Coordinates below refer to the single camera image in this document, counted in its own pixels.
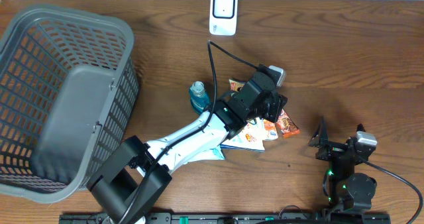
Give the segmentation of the red chocolate bar wrapper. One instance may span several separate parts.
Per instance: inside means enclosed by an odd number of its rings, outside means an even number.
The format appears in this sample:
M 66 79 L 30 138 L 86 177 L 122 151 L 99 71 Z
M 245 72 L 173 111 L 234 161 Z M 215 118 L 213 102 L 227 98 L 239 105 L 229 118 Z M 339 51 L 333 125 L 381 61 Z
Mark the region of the red chocolate bar wrapper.
M 283 109 L 278 117 L 276 126 L 279 128 L 279 130 L 281 130 L 285 139 L 300 134 L 300 129 L 298 126 L 292 121 L 290 116 Z

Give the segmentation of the small orange snack packet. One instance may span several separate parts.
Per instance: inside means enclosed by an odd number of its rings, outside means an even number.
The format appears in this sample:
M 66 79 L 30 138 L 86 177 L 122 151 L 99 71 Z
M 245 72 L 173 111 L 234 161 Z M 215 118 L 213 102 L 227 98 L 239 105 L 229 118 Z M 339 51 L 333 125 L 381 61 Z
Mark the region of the small orange snack packet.
M 263 119 L 264 127 L 264 140 L 276 140 L 278 138 L 278 132 L 274 123 Z

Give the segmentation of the yellow snack bag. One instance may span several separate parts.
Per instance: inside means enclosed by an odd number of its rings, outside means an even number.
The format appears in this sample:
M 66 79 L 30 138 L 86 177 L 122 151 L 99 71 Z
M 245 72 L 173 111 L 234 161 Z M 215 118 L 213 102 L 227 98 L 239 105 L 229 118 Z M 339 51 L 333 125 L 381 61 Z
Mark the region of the yellow snack bag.
M 261 118 L 249 120 L 242 131 L 221 144 L 221 148 L 264 152 L 264 126 Z

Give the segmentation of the blue mouthwash bottle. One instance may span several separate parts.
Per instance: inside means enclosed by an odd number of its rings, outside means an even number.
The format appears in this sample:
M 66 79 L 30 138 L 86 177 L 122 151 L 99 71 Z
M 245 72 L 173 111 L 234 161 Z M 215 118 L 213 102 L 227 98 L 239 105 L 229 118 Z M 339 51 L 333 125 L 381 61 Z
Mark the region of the blue mouthwash bottle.
M 199 115 L 209 105 L 210 98 L 206 92 L 205 86 L 202 82 L 194 82 L 189 89 L 190 103 L 194 111 Z

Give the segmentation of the white tissue pack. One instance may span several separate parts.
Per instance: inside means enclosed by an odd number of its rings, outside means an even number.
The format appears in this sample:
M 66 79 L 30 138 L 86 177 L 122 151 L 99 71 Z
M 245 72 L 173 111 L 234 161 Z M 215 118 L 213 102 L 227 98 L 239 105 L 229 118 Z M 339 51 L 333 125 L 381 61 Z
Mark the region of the white tissue pack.
M 217 146 L 215 148 L 202 151 L 198 154 L 196 154 L 194 157 L 190 158 L 188 162 L 197 162 L 202 160 L 224 160 L 225 155 L 222 152 L 222 149 L 220 146 Z

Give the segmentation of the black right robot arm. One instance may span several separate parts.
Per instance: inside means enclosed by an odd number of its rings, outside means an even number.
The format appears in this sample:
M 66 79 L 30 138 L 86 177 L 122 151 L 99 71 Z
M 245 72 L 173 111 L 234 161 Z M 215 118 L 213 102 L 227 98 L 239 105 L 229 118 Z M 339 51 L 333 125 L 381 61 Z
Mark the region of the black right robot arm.
M 329 163 L 323 189 L 334 212 L 363 212 L 372 207 L 375 179 L 355 171 L 376 150 L 376 137 L 359 124 L 353 137 L 345 142 L 329 140 L 324 119 L 308 145 L 318 149 L 315 158 Z

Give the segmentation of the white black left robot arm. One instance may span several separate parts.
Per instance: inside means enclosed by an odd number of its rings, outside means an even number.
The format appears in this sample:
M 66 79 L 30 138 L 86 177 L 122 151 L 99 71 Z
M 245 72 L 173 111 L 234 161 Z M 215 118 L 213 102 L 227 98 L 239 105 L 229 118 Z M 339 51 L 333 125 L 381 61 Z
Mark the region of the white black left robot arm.
M 229 100 L 216 100 L 188 126 L 148 142 L 124 140 L 89 179 L 88 190 L 113 223 L 140 221 L 180 166 L 237 136 L 255 118 L 275 123 L 288 100 L 278 93 L 285 77 L 279 67 L 259 65 Z

